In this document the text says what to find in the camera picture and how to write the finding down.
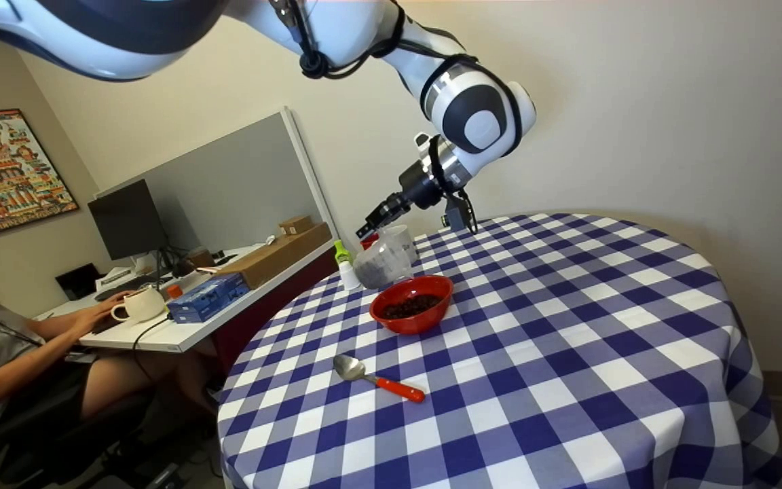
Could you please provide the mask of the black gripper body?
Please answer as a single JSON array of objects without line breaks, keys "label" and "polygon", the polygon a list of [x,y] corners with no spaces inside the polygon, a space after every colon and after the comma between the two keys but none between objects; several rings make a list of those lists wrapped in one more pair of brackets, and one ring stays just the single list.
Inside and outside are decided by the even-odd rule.
[{"label": "black gripper body", "polygon": [[469,196],[454,181],[449,163],[452,150],[440,136],[415,136],[422,157],[400,174],[400,191],[381,204],[381,222],[389,225],[407,214],[412,207],[430,210],[446,204],[446,225],[454,230],[479,227]]}]

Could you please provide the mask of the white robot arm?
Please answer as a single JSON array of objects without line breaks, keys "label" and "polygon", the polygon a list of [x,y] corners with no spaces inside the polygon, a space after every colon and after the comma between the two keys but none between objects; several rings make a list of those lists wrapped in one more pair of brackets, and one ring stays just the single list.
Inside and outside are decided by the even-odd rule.
[{"label": "white robot arm", "polygon": [[308,79],[344,79],[389,63],[433,123],[418,159],[358,227],[376,235],[410,210],[440,204],[452,227],[476,227],[468,181],[510,155],[535,104],[463,41],[415,22],[400,0],[0,0],[0,41],[101,81],[139,81],[179,59],[221,19],[243,22],[298,56]]}]

